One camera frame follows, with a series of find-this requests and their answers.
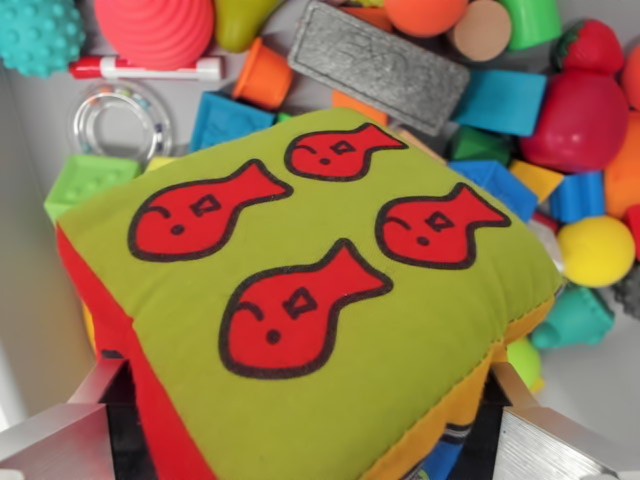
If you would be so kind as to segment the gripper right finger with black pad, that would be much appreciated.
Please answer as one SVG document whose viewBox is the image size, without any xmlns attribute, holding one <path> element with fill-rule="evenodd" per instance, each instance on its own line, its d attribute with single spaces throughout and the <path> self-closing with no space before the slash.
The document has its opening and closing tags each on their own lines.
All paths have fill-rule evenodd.
<svg viewBox="0 0 640 480">
<path fill-rule="evenodd" d="M 509 363 L 495 363 L 459 456 L 461 479 L 623 479 L 625 449 L 541 406 Z"/>
</svg>

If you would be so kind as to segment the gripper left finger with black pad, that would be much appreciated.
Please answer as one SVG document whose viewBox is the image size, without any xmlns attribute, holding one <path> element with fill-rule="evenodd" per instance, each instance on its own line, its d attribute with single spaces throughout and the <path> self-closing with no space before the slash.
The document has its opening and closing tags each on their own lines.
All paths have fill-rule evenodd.
<svg viewBox="0 0 640 480">
<path fill-rule="evenodd" d="M 100 359 L 70 399 L 1 433 L 3 479 L 155 479 L 128 362 Z"/>
</svg>

